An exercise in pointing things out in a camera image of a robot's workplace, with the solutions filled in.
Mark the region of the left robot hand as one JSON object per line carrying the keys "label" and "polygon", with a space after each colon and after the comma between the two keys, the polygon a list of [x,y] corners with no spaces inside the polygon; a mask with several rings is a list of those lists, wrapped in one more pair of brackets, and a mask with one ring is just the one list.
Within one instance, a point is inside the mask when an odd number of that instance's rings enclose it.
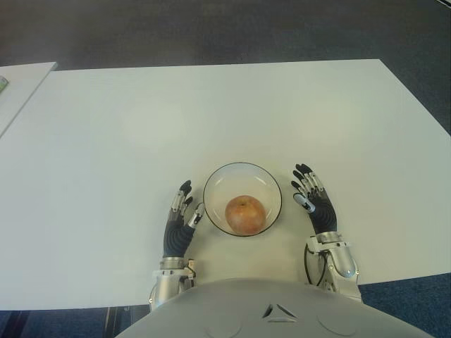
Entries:
{"label": "left robot hand", "polygon": [[163,237],[163,258],[184,258],[198,223],[204,216],[205,207],[201,202],[193,214],[185,221],[185,212],[193,201],[190,196],[191,181],[184,182],[171,204]]}

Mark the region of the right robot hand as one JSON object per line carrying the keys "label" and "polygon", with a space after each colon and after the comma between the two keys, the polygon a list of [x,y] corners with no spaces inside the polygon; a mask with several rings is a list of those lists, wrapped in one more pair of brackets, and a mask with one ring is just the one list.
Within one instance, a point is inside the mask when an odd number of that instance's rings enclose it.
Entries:
{"label": "right robot hand", "polygon": [[337,231],[337,217],[325,186],[306,164],[296,164],[293,199],[308,213],[316,234]]}

